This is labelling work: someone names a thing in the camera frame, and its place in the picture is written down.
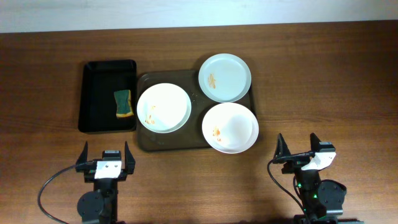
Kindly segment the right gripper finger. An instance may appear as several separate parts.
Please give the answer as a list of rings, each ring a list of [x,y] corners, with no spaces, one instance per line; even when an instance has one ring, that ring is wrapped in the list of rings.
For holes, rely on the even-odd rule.
[[[320,152],[321,150],[321,140],[317,137],[315,133],[310,134],[310,147],[313,152]]]
[[[274,153],[274,159],[290,156],[290,150],[281,133],[277,135],[277,145]]]

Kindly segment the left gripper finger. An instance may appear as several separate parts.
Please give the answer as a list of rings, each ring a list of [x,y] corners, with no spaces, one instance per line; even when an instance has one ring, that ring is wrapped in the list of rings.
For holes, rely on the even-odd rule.
[[[88,162],[87,157],[88,157],[88,142],[85,143],[80,156],[76,160],[76,165],[86,164]]]
[[[135,166],[136,166],[136,160],[129,150],[127,141],[125,142],[125,145],[124,145],[124,155],[125,155],[125,163],[124,163],[125,168],[124,169],[127,174],[133,174]]]

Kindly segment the white plate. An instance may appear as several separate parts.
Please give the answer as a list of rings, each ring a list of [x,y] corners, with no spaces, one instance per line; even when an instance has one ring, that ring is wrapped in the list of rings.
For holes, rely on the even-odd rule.
[[[178,85],[160,83],[149,87],[139,97],[137,116],[149,131],[165,134],[180,129],[192,112],[191,99]]]
[[[241,58],[233,54],[216,54],[201,65],[198,82],[208,98],[227,103],[240,100],[249,91],[252,76]]]
[[[212,107],[204,116],[201,129],[206,142],[226,154],[248,150],[259,135],[259,123],[254,113],[237,103]]]

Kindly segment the green yellow sponge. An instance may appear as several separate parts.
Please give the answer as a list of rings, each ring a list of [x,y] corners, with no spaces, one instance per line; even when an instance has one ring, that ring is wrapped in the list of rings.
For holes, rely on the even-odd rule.
[[[131,105],[131,91],[119,90],[114,92],[116,102],[116,117],[127,118],[134,115]]]

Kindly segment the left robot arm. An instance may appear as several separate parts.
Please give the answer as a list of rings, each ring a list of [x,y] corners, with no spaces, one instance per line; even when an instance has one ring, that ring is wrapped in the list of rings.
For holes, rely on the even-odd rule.
[[[124,144],[124,152],[103,151],[102,158],[89,161],[85,144],[76,160],[77,172],[83,173],[86,183],[93,190],[83,194],[77,203],[77,212],[83,223],[116,224],[118,220],[118,183],[134,173],[136,161]]]

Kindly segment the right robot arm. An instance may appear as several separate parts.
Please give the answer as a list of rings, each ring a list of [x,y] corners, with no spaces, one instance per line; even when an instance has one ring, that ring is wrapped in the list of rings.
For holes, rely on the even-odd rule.
[[[315,133],[310,135],[310,150],[292,154],[282,134],[277,136],[273,158],[267,164],[272,181],[300,207],[302,214],[293,217],[294,223],[361,223],[360,220],[340,220],[347,193],[345,185],[330,179],[321,179],[319,172],[329,167],[336,157],[331,142],[321,141]],[[271,173],[271,164],[282,164],[281,173],[292,174],[295,194],[281,186]]]

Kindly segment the brown serving tray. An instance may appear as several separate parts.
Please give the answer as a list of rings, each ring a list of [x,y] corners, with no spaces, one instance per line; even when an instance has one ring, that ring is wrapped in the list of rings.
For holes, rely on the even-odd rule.
[[[202,133],[203,117],[217,102],[209,99],[201,90],[197,70],[175,70],[149,72],[137,79],[137,95],[141,96],[149,87],[171,83],[185,90],[191,100],[192,110],[187,122],[171,133],[155,133],[137,122],[137,145],[146,152],[189,150],[209,148]]]

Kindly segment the black plastic tray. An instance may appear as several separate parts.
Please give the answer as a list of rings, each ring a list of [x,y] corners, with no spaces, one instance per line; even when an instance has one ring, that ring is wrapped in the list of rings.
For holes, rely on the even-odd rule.
[[[83,67],[78,130],[86,134],[136,130],[137,66],[131,59],[88,62]],[[133,116],[116,117],[114,92],[131,91]]]

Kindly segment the white plate top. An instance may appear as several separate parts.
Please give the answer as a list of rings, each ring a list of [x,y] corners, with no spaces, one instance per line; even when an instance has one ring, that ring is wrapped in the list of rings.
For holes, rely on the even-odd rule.
[[[216,54],[201,65],[198,82],[208,98],[227,103],[240,100],[249,91],[252,76],[241,58],[233,54]]]

